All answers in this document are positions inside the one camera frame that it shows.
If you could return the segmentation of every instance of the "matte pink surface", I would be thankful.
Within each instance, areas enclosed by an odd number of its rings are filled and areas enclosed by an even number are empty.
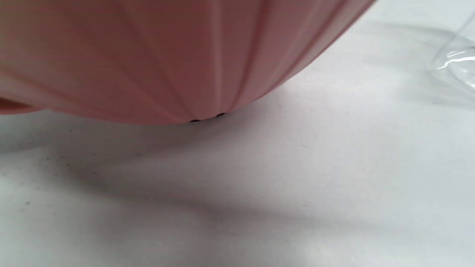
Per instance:
[[[373,0],[8,0],[0,96],[177,124],[231,112],[311,63]]]

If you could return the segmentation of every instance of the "white table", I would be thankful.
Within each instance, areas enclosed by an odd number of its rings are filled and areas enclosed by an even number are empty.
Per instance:
[[[381,0],[212,121],[1,117],[0,266],[475,266],[475,102],[425,74],[473,10]]]

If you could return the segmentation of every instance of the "ribbed pink bowl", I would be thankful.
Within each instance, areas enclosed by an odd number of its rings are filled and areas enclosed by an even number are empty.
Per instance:
[[[207,119],[295,75],[372,2],[2,1],[0,96],[125,123]]]

